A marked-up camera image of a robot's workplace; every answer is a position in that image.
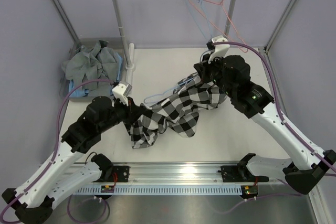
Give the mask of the black white checkered shirt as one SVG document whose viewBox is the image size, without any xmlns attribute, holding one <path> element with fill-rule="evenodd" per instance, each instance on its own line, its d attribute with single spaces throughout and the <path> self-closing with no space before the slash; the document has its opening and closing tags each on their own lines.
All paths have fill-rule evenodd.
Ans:
<svg viewBox="0 0 336 224">
<path fill-rule="evenodd" d="M 170 96 L 153 105 L 141 103 L 140 116 L 126 126 L 132 148 L 152 146 L 167 129 L 181 137 L 194 136 L 199 111 L 216 109 L 226 98 L 213 82 L 203 83 L 196 73 L 187 76 L 177 83 Z"/>
</svg>

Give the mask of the light blue shirt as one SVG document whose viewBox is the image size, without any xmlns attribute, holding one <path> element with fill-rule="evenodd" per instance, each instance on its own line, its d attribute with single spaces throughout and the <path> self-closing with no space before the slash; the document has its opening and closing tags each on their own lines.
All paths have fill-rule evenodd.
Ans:
<svg viewBox="0 0 336 224">
<path fill-rule="evenodd" d="M 71 98 L 82 98 L 82 97 L 95 97 L 99 95 L 109 96 L 112 95 L 112 88 L 118 82 L 113 83 L 110 80 L 92 80 L 84 82 L 78 86 L 75 86 L 71 81 L 69 84 L 68 91 L 73 93 L 70 95 Z"/>
</svg>

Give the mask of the blue hanger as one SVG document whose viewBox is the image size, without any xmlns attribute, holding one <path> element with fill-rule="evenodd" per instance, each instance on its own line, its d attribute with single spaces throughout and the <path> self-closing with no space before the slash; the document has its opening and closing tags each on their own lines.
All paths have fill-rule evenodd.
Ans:
<svg viewBox="0 0 336 224">
<path fill-rule="evenodd" d="M 203 0 L 183 0 L 183 1 L 193 21 L 195 22 L 196 26 L 201 32 L 202 36 L 206 40 L 210 40 L 211 35 L 213 34 L 213 31 L 212 31 L 211 24 L 208 19 L 206 8 L 203 6 Z M 202 28 L 200 21 L 196 18 L 196 14 L 199 14 L 201 17 L 203 17 L 206 20 L 208 32 L 205 32 L 205 30 Z"/>
<path fill-rule="evenodd" d="M 186 84 L 190 83 L 192 80 L 194 80 L 196 78 L 197 73 L 194 72 L 192 74 L 190 74 L 188 77 L 186 77 L 185 79 L 183 79 L 182 81 L 178 82 L 176 86 L 171 87 L 165 91 L 163 91 L 162 93 L 158 93 L 158 94 L 153 94 L 150 95 L 146 98 L 143 99 L 143 104 L 147 105 L 147 106 L 152 106 L 158 102 L 160 102 L 163 99 L 166 99 L 167 97 L 171 96 L 174 91 L 178 90 L 179 88 L 182 88 L 183 86 L 185 86 Z"/>
</svg>

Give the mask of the grey shirt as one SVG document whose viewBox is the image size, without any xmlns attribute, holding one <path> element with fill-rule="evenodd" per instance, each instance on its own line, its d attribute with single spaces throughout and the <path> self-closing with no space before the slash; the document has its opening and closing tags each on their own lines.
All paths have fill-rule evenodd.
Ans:
<svg viewBox="0 0 336 224">
<path fill-rule="evenodd" d="M 98 40 L 93 47 L 81 46 L 75 55 L 61 64 L 67 80 L 75 86 L 92 80 L 120 80 L 123 59 L 108 42 Z"/>
</svg>

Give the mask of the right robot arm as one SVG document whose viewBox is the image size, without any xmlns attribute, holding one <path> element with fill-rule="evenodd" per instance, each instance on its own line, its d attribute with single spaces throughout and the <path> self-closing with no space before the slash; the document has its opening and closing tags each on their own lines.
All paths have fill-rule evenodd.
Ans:
<svg viewBox="0 0 336 224">
<path fill-rule="evenodd" d="M 238 163 L 242 180 L 268 177 L 285 181 L 307 195 L 335 163 L 335 151 L 323 150 L 304 136 L 276 107 L 274 97 L 250 79 L 250 65 L 239 55 L 194 64 L 204 83 L 213 82 L 234 108 L 261 126 L 288 154 L 288 159 L 266 158 L 254 153 Z"/>
</svg>

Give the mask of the pink wire hanger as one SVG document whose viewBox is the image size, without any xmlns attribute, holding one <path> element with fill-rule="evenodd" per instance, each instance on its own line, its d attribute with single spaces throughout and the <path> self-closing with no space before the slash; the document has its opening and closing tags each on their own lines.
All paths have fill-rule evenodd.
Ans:
<svg viewBox="0 0 336 224">
<path fill-rule="evenodd" d="M 233 13 L 234 13 L 234 9 L 235 9 L 236 0 L 220 0 L 220 1 L 217 1 L 217 2 L 212 1 L 212 0 L 203 0 L 203 6 L 206 3 L 219 6 L 226 16 L 226 23 L 225 23 L 225 28 L 224 29 L 219 28 L 217 25 L 215 25 L 214 22 L 212 22 L 209 19 L 209 22 L 211 24 L 211 28 L 215 29 L 217 32 L 219 32 L 220 35 L 223 35 L 225 38 L 227 38 L 229 41 L 232 41 L 232 42 L 234 40 L 232 39 L 232 37 L 230 37 L 229 32 L 230 32 L 230 29 L 233 29 L 238 41 L 241 42 L 242 44 L 245 44 L 244 39 L 240 36 L 240 34 L 238 32 L 238 29 L 236 28 L 236 26 L 233 22 Z"/>
</svg>

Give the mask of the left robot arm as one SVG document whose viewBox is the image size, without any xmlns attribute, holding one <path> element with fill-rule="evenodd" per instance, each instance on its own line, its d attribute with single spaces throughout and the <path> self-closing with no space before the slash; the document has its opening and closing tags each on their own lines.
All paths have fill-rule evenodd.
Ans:
<svg viewBox="0 0 336 224">
<path fill-rule="evenodd" d="M 143 113 L 132 98 L 126 103 L 120 99 L 97 97 L 86 107 L 78 120 L 68 127 L 48 160 L 17 188 L 2 193 L 12 208 L 18 223 L 44 223 L 53 210 L 80 187 L 90 182 L 115 179 L 113 163 L 103 154 L 96 154 L 82 169 L 61 179 L 64 172 L 101 141 L 105 131 L 123 122 L 134 123 Z"/>
</svg>

